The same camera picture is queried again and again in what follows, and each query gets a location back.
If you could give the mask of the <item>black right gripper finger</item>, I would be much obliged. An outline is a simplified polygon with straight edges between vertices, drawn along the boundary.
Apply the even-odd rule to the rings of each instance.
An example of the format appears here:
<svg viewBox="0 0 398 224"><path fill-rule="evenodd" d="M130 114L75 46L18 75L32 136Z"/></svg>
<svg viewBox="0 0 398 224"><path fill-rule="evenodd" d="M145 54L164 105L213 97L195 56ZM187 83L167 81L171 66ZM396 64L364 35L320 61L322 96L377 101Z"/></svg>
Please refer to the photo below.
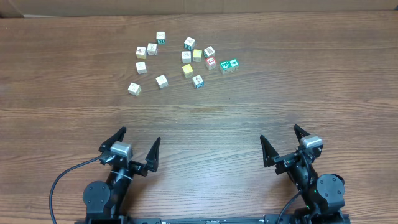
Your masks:
<svg viewBox="0 0 398 224"><path fill-rule="evenodd" d="M297 124L294 125L294 132L295 132L295 135L300 143L303 143L304 137L307 137L310 135L310 133L306 132L306 130L304 130Z"/></svg>
<svg viewBox="0 0 398 224"><path fill-rule="evenodd" d="M279 154L264 135L260 136L260 142L262 146L264 167L274 166L275 160L279 158Z"/></svg>

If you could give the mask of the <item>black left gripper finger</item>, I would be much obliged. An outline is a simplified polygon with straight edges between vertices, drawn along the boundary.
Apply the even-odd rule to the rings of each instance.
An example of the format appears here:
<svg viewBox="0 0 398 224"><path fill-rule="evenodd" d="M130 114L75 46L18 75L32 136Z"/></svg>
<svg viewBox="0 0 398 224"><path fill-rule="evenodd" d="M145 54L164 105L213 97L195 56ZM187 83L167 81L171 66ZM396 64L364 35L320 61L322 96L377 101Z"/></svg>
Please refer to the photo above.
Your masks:
<svg viewBox="0 0 398 224"><path fill-rule="evenodd" d="M148 171L157 172L157 169L159 167L160 142L161 138L158 137L146 156L146 169Z"/></svg>
<svg viewBox="0 0 398 224"><path fill-rule="evenodd" d="M111 146L116 142L119 141L121 142L124 138L124 135L126 133L127 129L126 127L121 127L114 135L112 135L110 138L105 140L100 147L99 147L99 152L104 152L104 151L109 151L111 149Z"/></svg>

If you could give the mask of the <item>white block snail picture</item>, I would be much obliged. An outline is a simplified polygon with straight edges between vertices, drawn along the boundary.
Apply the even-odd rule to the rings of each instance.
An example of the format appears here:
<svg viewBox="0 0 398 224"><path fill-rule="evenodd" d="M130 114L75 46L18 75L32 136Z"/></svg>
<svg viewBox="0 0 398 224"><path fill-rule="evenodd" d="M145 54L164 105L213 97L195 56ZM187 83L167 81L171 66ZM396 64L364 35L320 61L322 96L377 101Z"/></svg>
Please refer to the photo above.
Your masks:
<svg viewBox="0 0 398 224"><path fill-rule="evenodd" d="M157 84L158 84L160 89L166 87L169 84L167 78L165 77L165 75L158 76L156 78L156 82L157 82Z"/></svg>

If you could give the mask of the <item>white block blue side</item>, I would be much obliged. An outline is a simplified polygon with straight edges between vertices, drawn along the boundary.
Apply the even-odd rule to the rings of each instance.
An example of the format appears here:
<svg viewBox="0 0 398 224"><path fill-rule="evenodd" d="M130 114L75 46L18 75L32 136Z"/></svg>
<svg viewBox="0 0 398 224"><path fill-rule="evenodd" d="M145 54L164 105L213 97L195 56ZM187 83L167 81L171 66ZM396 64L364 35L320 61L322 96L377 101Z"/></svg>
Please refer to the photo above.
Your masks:
<svg viewBox="0 0 398 224"><path fill-rule="evenodd" d="M192 78L192 82L195 88L200 88L204 85L204 81L201 75L196 75Z"/></svg>

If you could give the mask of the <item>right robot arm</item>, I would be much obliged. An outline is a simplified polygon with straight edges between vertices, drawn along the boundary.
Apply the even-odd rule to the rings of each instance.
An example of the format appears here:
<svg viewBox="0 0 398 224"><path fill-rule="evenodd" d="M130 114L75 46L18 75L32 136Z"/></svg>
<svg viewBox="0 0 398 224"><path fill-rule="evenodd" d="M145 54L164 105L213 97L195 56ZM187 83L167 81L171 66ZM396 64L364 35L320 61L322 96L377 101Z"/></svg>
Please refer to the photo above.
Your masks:
<svg viewBox="0 0 398 224"><path fill-rule="evenodd" d="M277 175L286 173L296 186L295 194L271 223L349 223L342 213L345 181L337 174L318 175L312 166L323 150L323 140L294 125L299 141L295 152L281 156L265 136L260 136L264 167L275 167Z"/></svg>

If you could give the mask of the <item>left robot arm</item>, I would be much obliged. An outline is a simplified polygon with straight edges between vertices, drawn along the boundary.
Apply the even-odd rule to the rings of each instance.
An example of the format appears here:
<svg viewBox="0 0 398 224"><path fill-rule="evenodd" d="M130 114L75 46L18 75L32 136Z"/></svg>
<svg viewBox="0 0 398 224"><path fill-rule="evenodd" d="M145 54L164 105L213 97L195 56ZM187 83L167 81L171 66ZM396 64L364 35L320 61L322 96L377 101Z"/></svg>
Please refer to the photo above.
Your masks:
<svg viewBox="0 0 398 224"><path fill-rule="evenodd" d="M121 127L99 147L100 163L112 169L106 181L94 181L86 186L83 192L85 223L132 223L133 219L121 211L129 186L135 175L145 177L158 169L161 138L155 140L143 164L132 159L132 146L123 142L126 131Z"/></svg>

